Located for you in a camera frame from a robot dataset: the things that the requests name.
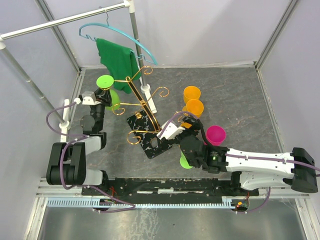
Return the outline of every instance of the wall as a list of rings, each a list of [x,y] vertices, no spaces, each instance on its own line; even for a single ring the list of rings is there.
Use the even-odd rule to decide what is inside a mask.
[[[11,0],[0,7],[0,32],[45,22],[33,0]],[[17,61],[54,106],[71,97],[76,72],[50,29],[5,41]],[[0,53],[0,239],[23,239],[40,177],[46,174],[53,142],[47,109]],[[53,118],[52,124],[57,127]]]
[[[118,4],[119,0],[46,0],[56,19]],[[289,0],[135,0],[139,37],[161,66],[205,66],[256,61]],[[109,24],[133,36],[128,10],[108,13]],[[96,44],[79,36],[80,26],[106,22],[106,14],[61,29],[82,67],[96,67]],[[85,34],[131,47],[125,37],[102,27]]]
[[[319,12],[319,0],[300,1],[261,70],[286,150],[305,148],[318,167]],[[320,219],[319,197],[312,195]]]

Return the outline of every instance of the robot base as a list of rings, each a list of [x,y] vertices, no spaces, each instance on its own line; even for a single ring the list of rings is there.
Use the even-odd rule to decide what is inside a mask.
[[[137,118],[136,115],[132,115],[131,117],[127,118],[126,121],[130,128],[132,130],[152,131],[154,127],[147,113],[145,111],[141,111],[140,114],[142,115],[140,118]],[[172,148],[171,144],[165,141],[160,142],[156,133],[135,132],[134,135],[141,138],[140,146],[149,159],[153,159],[154,157]]]

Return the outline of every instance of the green cloth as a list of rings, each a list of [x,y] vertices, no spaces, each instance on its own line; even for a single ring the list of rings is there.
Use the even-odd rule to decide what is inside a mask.
[[[131,48],[118,45],[116,43],[98,38],[96,47],[99,51],[100,63],[106,66],[114,80],[126,80],[126,77],[132,78],[138,71],[137,60]],[[133,79],[140,78],[141,73]],[[131,93],[131,88],[126,82],[114,82],[114,88]]]

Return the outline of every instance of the blue clothes hanger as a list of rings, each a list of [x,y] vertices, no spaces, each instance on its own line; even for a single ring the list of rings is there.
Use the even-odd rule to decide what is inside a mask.
[[[112,27],[110,26],[109,24],[103,24],[103,23],[98,23],[98,22],[92,22],[92,23],[87,23],[87,24],[84,24],[82,25],[80,28],[79,28],[79,36],[83,37],[83,38],[86,38],[86,39],[90,39],[92,41],[97,41],[97,38],[96,37],[91,37],[90,35],[86,34],[86,35],[82,35],[81,31],[83,28],[85,27],[88,27],[88,26],[99,26],[99,27],[103,27],[103,28],[107,28],[107,29],[110,29],[110,30],[113,30],[119,34],[122,34],[123,36],[127,37],[128,39],[130,39],[131,41],[133,41],[135,44],[137,44],[138,46],[140,46],[140,48],[142,48],[149,56],[150,58],[152,59],[152,61],[149,61],[146,59],[146,56],[143,55],[143,54],[140,54],[139,56],[137,56],[135,54],[135,52],[133,50],[131,50],[131,52],[134,54],[134,56],[138,59],[144,59],[145,61],[147,61],[148,63],[151,63],[151,64],[154,64],[154,65],[158,65],[158,62],[157,60],[155,59],[155,57],[153,56],[153,54],[145,47],[143,46],[140,42],[138,42],[136,39],[134,39],[132,36],[126,34],[124,31],[121,31],[115,27]]]

